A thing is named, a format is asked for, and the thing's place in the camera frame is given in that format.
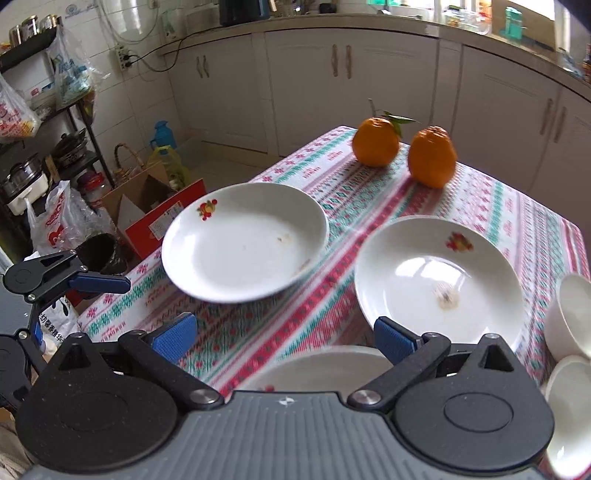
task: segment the patterned tablecloth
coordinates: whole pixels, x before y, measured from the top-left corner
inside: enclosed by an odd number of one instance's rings
[[[515,268],[529,318],[518,355],[542,382],[553,367],[543,318],[556,281],[569,272],[589,277],[579,229],[463,165],[444,190],[417,184],[406,168],[407,145],[389,167],[364,167],[351,151],[354,134],[352,128],[338,127],[253,179],[304,190],[326,212],[329,247],[307,280],[252,303],[208,304],[172,285],[158,250],[130,273],[129,293],[103,295],[81,315],[82,329],[94,341],[108,341],[127,330],[152,330],[183,311],[195,312],[199,339],[181,366],[227,395],[269,361],[325,345],[368,341],[371,331],[353,286],[360,246],[393,218],[437,215],[486,236]]]

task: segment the metal screw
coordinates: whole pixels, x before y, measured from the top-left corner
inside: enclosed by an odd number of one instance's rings
[[[362,405],[375,405],[382,400],[382,396],[373,390],[357,390],[351,394],[351,398]]]
[[[213,390],[209,390],[207,388],[200,388],[199,390],[193,390],[189,394],[189,398],[194,403],[199,403],[201,405],[209,405],[217,401],[220,397],[219,393]]]

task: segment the kitchen cabinet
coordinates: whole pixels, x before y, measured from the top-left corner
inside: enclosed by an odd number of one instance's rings
[[[315,28],[265,36],[280,155],[338,126],[358,127],[378,109],[409,116],[410,141],[428,125],[437,40],[372,30]]]
[[[560,89],[533,70],[464,47],[452,130],[459,160],[528,193]]]
[[[591,103],[564,88],[530,196],[577,225],[591,245]]]
[[[251,36],[181,53],[182,62],[170,74],[181,121],[201,129],[205,140],[267,151]]]

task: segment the orange fruit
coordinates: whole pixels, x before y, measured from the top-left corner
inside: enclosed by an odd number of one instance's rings
[[[408,150],[408,170],[418,182],[442,189],[456,172],[457,154],[447,132],[428,127],[413,138]]]
[[[385,167],[398,154],[400,139],[385,118],[368,118],[353,137],[353,153],[368,167]]]

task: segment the blue plastic jug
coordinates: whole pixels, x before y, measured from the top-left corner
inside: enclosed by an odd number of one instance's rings
[[[173,131],[166,126],[167,123],[166,120],[161,120],[154,125],[156,133],[154,138],[150,140],[150,147],[152,147],[153,150],[157,147],[165,147],[166,145],[177,148],[177,143],[174,141]]]

